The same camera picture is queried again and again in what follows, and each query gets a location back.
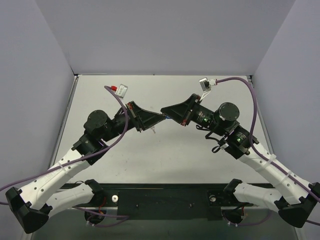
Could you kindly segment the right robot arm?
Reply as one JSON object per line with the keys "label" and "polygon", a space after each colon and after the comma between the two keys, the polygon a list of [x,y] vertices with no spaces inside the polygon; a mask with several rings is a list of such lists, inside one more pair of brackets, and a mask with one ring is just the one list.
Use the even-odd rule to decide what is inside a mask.
{"label": "right robot arm", "polygon": [[199,128],[221,136],[219,149],[251,167],[272,185],[263,188],[233,179],[223,190],[226,203],[264,207],[278,213],[293,227],[304,226],[320,197],[320,184],[303,180],[270,154],[237,121],[240,111],[235,104],[224,102],[212,111],[201,105],[199,95],[192,94],[182,103],[163,107],[161,112],[182,126],[194,122]]}

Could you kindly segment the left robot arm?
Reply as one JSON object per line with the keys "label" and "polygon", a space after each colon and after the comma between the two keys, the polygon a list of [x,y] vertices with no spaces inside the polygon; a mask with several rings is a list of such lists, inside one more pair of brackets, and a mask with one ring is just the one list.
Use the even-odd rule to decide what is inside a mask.
{"label": "left robot arm", "polygon": [[91,112],[83,126],[84,134],[49,169],[48,174],[21,188],[11,187],[6,191],[9,208],[24,232],[31,234],[39,230],[50,217],[73,206],[103,204],[107,193],[94,179],[66,191],[59,189],[101,159],[108,148],[106,142],[120,136],[124,130],[148,130],[165,118],[164,114],[140,108],[134,101],[127,103],[113,119],[100,109]]}

